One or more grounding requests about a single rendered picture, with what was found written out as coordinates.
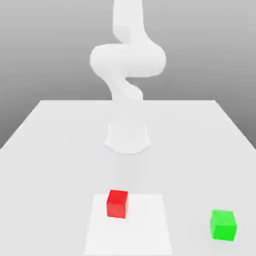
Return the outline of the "small red cube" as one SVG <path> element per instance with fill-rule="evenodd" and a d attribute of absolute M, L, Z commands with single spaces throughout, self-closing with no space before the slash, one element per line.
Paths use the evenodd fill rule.
<path fill-rule="evenodd" d="M 111 189 L 106 201 L 107 216 L 125 219 L 128 210 L 128 198 L 128 191 Z"/>

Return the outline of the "small green cube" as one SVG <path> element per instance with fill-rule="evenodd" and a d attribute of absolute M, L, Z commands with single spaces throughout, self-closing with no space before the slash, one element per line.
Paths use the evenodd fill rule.
<path fill-rule="evenodd" d="M 234 241 L 238 226 L 235 215 L 231 210 L 213 209 L 209 226 L 212 239 Z"/>

